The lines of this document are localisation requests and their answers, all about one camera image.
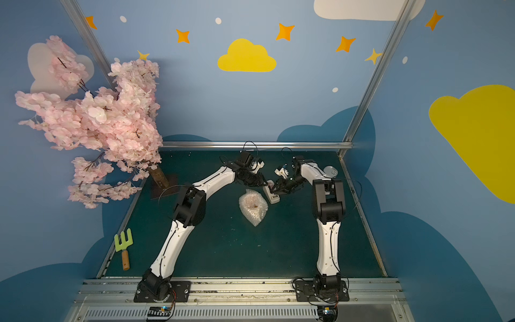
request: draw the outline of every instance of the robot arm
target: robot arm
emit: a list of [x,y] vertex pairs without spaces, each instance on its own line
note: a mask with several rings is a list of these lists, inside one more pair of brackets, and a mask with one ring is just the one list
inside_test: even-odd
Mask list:
[[341,287],[338,265],[338,231],[345,214],[343,182],[327,176],[313,160],[304,160],[302,156],[294,157],[293,169],[294,173],[288,177],[286,168],[278,167],[279,178],[275,183],[268,181],[269,185],[264,187],[265,195],[270,203],[276,203],[280,195],[296,191],[306,181],[313,186],[312,207],[319,235],[314,293],[322,297],[326,294],[326,298],[342,291],[347,293],[345,285]]
[[265,165],[261,159],[255,159],[250,153],[242,151],[238,160],[224,163],[218,171],[206,179],[184,186],[177,196],[170,232],[156,260],[145,271],[138,285],[137,294],[145,292],[148,302],[166,301],[170,296],[169,277],[174,272],[175,263],[186,239],[195,226],[205,216],[206,201],[218,190],[234,182],[242,181],[249,187],[261,187],[267,184],[259,170]]

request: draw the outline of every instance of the bubble wrap bag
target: bubble wrap bag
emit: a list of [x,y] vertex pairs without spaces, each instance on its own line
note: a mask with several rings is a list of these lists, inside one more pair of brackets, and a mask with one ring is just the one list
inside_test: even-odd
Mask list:
[[256,227],[268,211],[268,203],[263,196],[254,190],[247,189],[247,193],[239,198],[239,208],[243,216]]

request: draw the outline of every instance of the orange star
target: orange star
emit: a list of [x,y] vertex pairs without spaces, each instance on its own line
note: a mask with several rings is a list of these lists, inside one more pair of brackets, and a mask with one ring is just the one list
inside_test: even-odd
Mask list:
[[285,27],[285,26],[279,24],[279,34],[277,35],[276,40],[286,39],[287,41],[289,41],[290,33],[294,27],[295,26]]
[[182,31],[179,31],[179,29],[176,29],[177,30],[177,34],[179,34],[179,40],[177,40],[177,42],[185,42],[187,44],[190,43],[190,41],[188,40],[188,34],[190,33],[189,31],[185,31],[185,32],[182,32]]
[[88,22],[88,25],[89,25],[91,28],[93,28],[93,29],[95,29],[95,30],[98,30],[98,29],[96,28],[95,24],[93,23],[93,16],[91,16],[91,17],[86,17],[86,21]]
[[436,24],[442,19],[442,15],[438,15],[438,13],[435,10],[435,13],[433,13],[433,17],[429,22],[426,24],[426,27],[431,27],[431,31],[435,30]]
[[351,50],[351,45],[354,42],[354,40],[356,40],[356,38],[354,38],[354,39],[347,39],[345,37],[341,37],[340,47],[338,47],[336,52],[339,52],[341,50],[345,50],[346,52],[349,52],[349,50]]

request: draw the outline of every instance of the white cloud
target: white cloud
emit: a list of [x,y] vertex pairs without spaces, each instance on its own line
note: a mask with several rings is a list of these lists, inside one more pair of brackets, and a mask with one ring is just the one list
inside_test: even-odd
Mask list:
[[[50,94],[58,94],[61,99],[66,99],[68,96],[70,96],[71,92],[68,92],[60,87],[55,77],[48,71],[48,66],[52,61],[53,56],[54,54],[44,43],[36,43],[29,48],[27,60],[29,63],[30,72],[32,73],[32,76],[35,80],[30,87],[30,92],[46,92]],[[93,73],[95,72],[91,59],[88,56],[77,55],[77,57],[75,57],[75,61],[84,64],[86,67],[88,77],[87,79],[83,79],[83,81],[87,82],[90,80],[91,77],[93,77]]]
[[[425,0],[416,0],[410,19],[422,10]],[[404,0],[315,0],[315,13],[326,19],[395,21]]]

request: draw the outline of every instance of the tree base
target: tree base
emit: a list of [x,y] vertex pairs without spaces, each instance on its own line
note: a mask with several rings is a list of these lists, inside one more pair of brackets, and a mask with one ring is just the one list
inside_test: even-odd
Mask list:
[[173,195],[173,194],[179,192],[180,187],[174,187],[179,182],[179,180],[177,179],[177,174],[172,173],[169,175],[165,175],[165,177],[166,177],[166,179],[168,179],[168,183],[170,184],[170,187],[172,187],[172,188],[161,189],[161,187],[158,186],[158,184],[154,180],[152,180],[151,186],[150,186],[150,199],[151,200],[158,199],[159,197],[163,198],[163,197]]

